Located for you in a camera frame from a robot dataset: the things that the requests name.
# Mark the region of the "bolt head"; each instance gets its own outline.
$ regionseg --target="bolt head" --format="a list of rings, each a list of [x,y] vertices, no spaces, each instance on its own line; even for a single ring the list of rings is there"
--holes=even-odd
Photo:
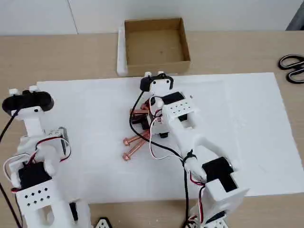
[[[125,146],[130,146],[130,143],[129,143],[129,141],[128,141],[128,138],[124,138],[124,139],[123,139],[123,143],[124,143]]]
[[[131,160],[131,157],[127,153],[123,153],[123,159],[125,161]]]

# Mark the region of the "white wire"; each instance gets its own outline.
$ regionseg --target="white wire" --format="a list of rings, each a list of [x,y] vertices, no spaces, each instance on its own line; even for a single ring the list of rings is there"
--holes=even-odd
[[[67,144],[67,146],[70,148],[70,154],[71,154],[72,149],[71,149],[71,146],[70,146],[70,143],[69,143],[68,140],[66,140],[65,138],[56,138],[56,139],[51,139],[51,140],[49,140],[49,141],[52,141],[52,140],[61,140],[61,141],[64,141],[64,142]],[[17,155],[15,155],[15,156],[12,156],[12,157],[8,158],[8,159],[4,162],[4,164],[3,164],[3,166],[2,166],[2,169],[3,169],[3,172],[4,172],[4,176],[6,177],[6,179],[8,179],[8,181],[11,182],[9,173],[8,173],[8,171],[7,171],[7,168],[6,168],[7,163],[8,163],[9,161],[13,160],[13,159],[16,159],[16,158],[19,158],[19,157],[23,157],[23,156],[28,156],[28,157],[30,158],[31,156],[33,156],[33,154],[32,154],[32,155],[29,155],[28,153],[17,154]]]
[[[22,154],[17,154],[17,155],[15,155],[15,156],[12,156],[12,157],[8,158],[8,159],[4,162],[4,164],[3,164],[3,166],[2,166],[3,172],[4,172],[4,176],[5,176],[6,179],[8,179],[10,182],[11,182],[11,179],[10,179],[9,173],[8,173],[8,171],[7,171],[7,169],[6,169],[6,164],[7,164],[9,161],[11,161],[11,160],[13,160],[13,159],[15,159],[15,158],[19,158],[19,157],[23,157],[23,156],[28,156],[29,158],[31,157],[31,155],[29,155],[28,153],[22,153]]]
[[[175,154],[169,154],[169,155],[166,155],[164,157],[161,157],[161,158],[158,158],[158,157],[155,157],[155,155],[153,154],[153,151],[152,151],[152,145],[151,145],[151,141],[152,141],[152,127],[155,123],[156,120],[160,119],[159,117],[156,117],[152,122],[151,122],[151,126],[150,126],[150,139],[149,139],[149,148],[150,148],[150,154],[151,156],[154,158],[154,159],[157,159],[157,160],[162,160],[162,159],[165,159],[165,158],[168,158],[168,157],[171,157],[171,156],[176,156]]]
[[[158,97],[158,96],[153,95],[153,96],[151,96],[151,97],[149,98],[149,109],[150,109],[151,114],[152,114],[153,116],[155,116],[155,115],[156,115],[157,110],[155,111],[155,113],[154,113],[154,114],[152,113],[152,110],[151,110],[151,99],[152,99],[153,97]]]

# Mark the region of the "white paper sheet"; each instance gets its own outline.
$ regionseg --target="white paper sheet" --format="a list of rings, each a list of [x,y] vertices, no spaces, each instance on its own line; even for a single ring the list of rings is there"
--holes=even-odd
[[[130,161],[122,153],[133,135],[129,109],[140,94],[140,78],[39,82],[55,105],[42,119],[46,129],[64,126],[73,154],[62,164],[60,180],[71,199],[122,202],[183,199],[183,169],[174,157],[153,160],[148,145]],[[174,89],[193,95],[207,137],[238,157],[249,196],[304,191],[304,172],[273,73],[178,76]],[[155,141],[174,149],[168,137]],[[166,151],[155,148],[158,156]],[[215,156],[204,148],[201,162]],[[189,183],[190,198],[198,188]]]

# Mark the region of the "cardboard box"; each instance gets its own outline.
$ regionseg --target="cardboard box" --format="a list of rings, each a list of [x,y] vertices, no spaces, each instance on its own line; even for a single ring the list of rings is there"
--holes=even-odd
[[[128,76],[144,72],[182,73],[190,54],[182,18],[126,20],[125,54]]]

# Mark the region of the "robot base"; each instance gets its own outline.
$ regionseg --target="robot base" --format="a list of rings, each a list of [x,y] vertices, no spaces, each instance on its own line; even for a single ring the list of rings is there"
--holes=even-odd
[[[95,228],[112,228],[112,226],[107,217],[101,217]]]

